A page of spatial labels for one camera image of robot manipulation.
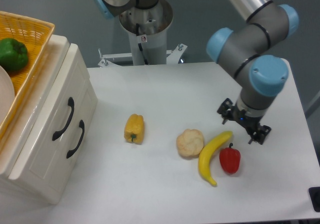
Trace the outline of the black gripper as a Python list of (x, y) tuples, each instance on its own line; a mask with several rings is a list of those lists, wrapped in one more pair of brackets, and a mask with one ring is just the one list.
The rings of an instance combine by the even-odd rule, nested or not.
[(250, 136), (248, 144), (257, 142), (262, 145), (265, 142), (266, 137), (271, 132), (271, 127), (267, 125), (260, 125), (260, 120), (265, 115), (265, 110), (257, 110), (248, 107), (243, 102), (240, 105), (236, 103), (233, 105), (229, 98), (226, 98), (217, 110), (225, 124), (227, 121), (236, 121), (242, 127), (245, 128)]

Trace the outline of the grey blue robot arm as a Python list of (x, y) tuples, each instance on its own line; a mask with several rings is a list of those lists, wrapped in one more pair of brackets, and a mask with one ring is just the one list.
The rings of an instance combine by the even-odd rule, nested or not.
[[(166, 32), (173, 10), (166, 0), (94, 1), (105, 18), (119, 18), (129, 35), (135, 65), (167, 63)], [(291, 6), (272, 0), (229, 1), (246, 26), (239, 31), (219, 29), (209, 38), (206, 52), (241, 86), (241, 92), (236, 103), (226, 99), (218, 113), (244, 127), (251, 141), (263, 144), (271, 128), (260, 121), (289, 75), (285, 60), (266, 51), (297, 30), (299, 16)]]

